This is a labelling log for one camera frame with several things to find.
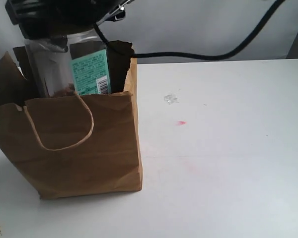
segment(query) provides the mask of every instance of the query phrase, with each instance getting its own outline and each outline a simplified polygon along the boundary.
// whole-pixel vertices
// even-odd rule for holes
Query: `red stain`
[[[177,125],[185,125],[187,122],[185,121],[178,121]]]

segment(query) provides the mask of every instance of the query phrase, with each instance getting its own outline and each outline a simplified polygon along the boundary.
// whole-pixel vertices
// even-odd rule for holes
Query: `brown paper bag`
[[[7,55],[0,61],[0,79],[7,77],[2,68],[13,70],[15,74],[8,75],[11,80],[29,91],[31,83],[23,77],[20,81]],[[132,59],[121,93],[88,95],[82,100],[78,96],[32,99],[24,108],[15,104],[26,100],[24,95],[10,99],[15,103],[0,103],[0,149],[41,199],[139,191],[136,95],[137,62]]]

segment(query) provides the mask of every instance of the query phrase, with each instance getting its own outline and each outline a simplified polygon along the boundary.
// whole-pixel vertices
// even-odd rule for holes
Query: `barcode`
[[[107,76],[104,76],[97,80],[97,87],[98,87],[98,92],[100,94],[108,94]]]

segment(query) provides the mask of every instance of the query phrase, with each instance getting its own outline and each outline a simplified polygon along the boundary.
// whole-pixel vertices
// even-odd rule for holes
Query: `product label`
[[[71,68],[79,95],[111,93],[106,50],[72,60]]]

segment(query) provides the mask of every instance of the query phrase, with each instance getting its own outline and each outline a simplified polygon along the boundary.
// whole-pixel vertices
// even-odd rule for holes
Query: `clear plastic container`
[[[70,45],[100,41],[94,30],[53,39],[26,40],[25,45],[41,97],[72,95]]]

